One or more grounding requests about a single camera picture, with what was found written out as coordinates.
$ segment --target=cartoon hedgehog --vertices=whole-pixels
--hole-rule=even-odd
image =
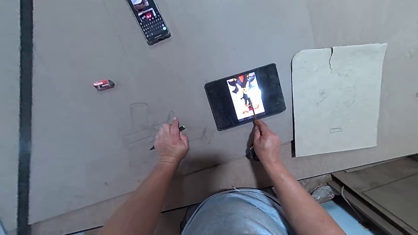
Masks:
[[[244,109],[242,113],[246,113],[252,110],[252,106],[250,105],[250,99],[248,98],[248,95],[246,94],[247,91],[249,91],[254,86],[251,84],[255,79],[255,75],[250,76],[249,74],[246,75],[240,75],[238,78],[234,78],[233,81],[229,81],[228,84],[232,87],[235,87],[235,90],[232,92],[235,94],[242,94],[242,98],[244,100],[244,107],[248,107],[247,109]]]

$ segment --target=torn paper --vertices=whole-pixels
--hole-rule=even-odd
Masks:
[[[292,61],[296,156],[377,145],[387,43],[303,50]]]

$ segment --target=tablet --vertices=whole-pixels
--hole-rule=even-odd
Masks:
[[[276,64],[206,83],[205,90],[219,131],[254,121],[253,109],[259,119],[286,110]]]

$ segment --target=phone keyboard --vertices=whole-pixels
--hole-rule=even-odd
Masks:
[[[147,39],[154,39],[162,35],[164,32],[167,32],[167,27],[159,14],[151,17],[149,20],[145,19],[139,24]]]

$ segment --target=hand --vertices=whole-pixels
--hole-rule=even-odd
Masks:
[[[258,120],[254,131],[254,150],[263,165],[280,161],[280,137],[268,128],[267,124]]]
[[[189,150],[189,138],[178,129],[178,120],[163,124],[154,142],[155,149],[161,156],[161,162],[179,163]]]

